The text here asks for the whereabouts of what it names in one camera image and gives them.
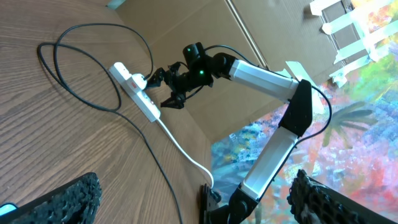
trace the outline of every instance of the painted palm tree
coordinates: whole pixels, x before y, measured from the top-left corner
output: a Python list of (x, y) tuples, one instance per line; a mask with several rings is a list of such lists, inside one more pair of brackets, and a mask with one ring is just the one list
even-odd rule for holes
[(363, 107), (364, 105), (365, 102), (362, 101), (353, 103), (352, 105), (349, 105), (337, 111), (335, 114), (333, 114), (330, 125), (325, 131), (325, 137), (323, 138), (322, 146), (326, 147), (327, 145), (329, 145), (330, 136), (333, 130), (335, 130), (336, 133), (341, 138), (343, 138), (345, 148), (352, 149), (353, 146), (351, 144), (351, 141), (349, 140), (349, 137), (343, 128), (353, 128), (360, 131), (367, 131), (368, 130), (367, 128), (355, 123), (367, 124), (367, 125), (374, 125), (377, 123), (376, 119), (368, 117), (373, 113), (373, 111), (357, 110)]

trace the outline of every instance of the cardboard box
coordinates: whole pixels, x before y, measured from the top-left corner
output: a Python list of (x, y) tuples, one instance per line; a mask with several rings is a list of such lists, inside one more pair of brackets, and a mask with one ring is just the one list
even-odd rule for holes
[[(117, 12), (127, 26), (148, 39), (156, 67), (167, 68), (176, 61), (184, 61), (182, 49), (188, 44), (226, 44), (273, 71), (287, 68), (285, 61), (298, 61), (320, 84), (345, 65), (346, 61), (336, 65), (333, 62), (337, 48), (350, 42), (345, 42), (344, 32), (342, 36), (336, 33), (336, 37), (322, 33), (325, 18), (304, 13), (310, 2), (127, 0)], [(336, 7), (325, 17), (333, 19), (336, 11), (345, 13), (344, 7)], [(357, 38), (353, 31), (350, 35)], [(217, 52), (233, 54), (226, 49), (212, 49), (209, 54)], [(189, 99), (185, 107), (207, 138), (216, 142), (281, 104), (256, 90), (219, 79), (213, 88), (206, 86)]]

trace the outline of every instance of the wooden table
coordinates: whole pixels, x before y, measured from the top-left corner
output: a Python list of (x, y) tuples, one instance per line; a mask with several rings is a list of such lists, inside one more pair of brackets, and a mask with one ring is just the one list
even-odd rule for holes
[[(66, 92), (37, 60), (36, 47), (55, 41), (68, 27), (89, 22), (122, 24), (102, 0), (2, 0), (0, 7), (0, 203), (19, 206), (86, 173), (103, 189), (97, 223), (178, 223), (170, 190), (139, 133), (114, 114), (90, 108)], [(105, 66), (125, 64), (147, 74), (150, 61), (128, 30), (87, 27), (67, 35)], [(44, 49), (52, 65), (52, 48)], [(78, 94), (114, 107), (116, 94), (89, 58), (60, 49), (63, 76)], [(159, 104), (165, 85), (149, 92)], [(184, 223), (198, 223), (197, 193), (207, 183), (156, 123), (124, 92), (120, 110), (144, 132), (180, 202)], [(162, 110), (162, 120), (196, 161), (210, 168), (210, 142), (186, 110)]]

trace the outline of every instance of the power plug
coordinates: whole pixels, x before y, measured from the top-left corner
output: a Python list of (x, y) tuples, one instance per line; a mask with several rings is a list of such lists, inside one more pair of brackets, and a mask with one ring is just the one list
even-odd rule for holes
[(116, 62), (109, 68), (109, 71), (150, 122), (154, 122), (160, 118), (160, 110), (144, 92), (147, 80), (144, 79), (142, 74), (131, 75), (121, 62)]

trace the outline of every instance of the robotic arm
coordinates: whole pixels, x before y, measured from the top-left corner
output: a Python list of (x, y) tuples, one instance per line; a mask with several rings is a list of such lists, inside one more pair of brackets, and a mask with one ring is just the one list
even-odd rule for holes
[(228, 54), (218, 53), (210, 57), (206, 55), (201, 43), (185, 47), (183, 54), (189, 72), (178, 74), (180, 62), (177, 62), (170, 66), (167, 72), (162, 68), (158, 69), (148, 81), (147, 86), (151, 88), (160, 86), (160, 82), (164, 79), (172, 89), (171, 97), (161, 103), (162, 107), (183, 108), (186, 92), (203, 85), (212, 86), (212, 76), (227, 78), (289, 103), (278, 129), (231, 196), (229, 205), (211, 211), (206, 201), (205, 207), (201, 208), (203, 214), (201, 223), (241, 223), (260, 202), (297, 139), (311, 125), (311, 83), (283, 77)]

